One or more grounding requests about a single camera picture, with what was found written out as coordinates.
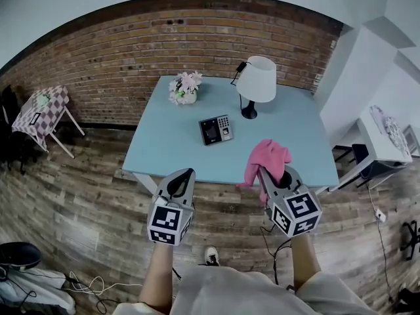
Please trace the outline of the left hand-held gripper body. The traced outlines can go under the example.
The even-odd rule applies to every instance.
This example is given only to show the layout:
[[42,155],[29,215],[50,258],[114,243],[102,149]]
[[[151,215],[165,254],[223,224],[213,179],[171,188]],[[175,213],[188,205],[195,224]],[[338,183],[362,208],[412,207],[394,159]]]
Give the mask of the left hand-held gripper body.
[[148,213],[149,240],[167,245],[180,245],[190,229],[194,208],[186,199],[175,201],[169,194],[158,190],[152,198]]

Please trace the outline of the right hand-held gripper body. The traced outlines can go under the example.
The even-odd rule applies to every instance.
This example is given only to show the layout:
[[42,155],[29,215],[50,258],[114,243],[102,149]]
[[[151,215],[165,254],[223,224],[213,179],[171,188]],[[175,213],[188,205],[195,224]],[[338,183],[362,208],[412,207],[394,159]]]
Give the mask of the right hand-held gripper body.
[[303,184],[287,188],[285,177],[280,183],[280,197],[268,197],[268,216],[288,238],[314,230],[322,216],[322,209],[315,194]]

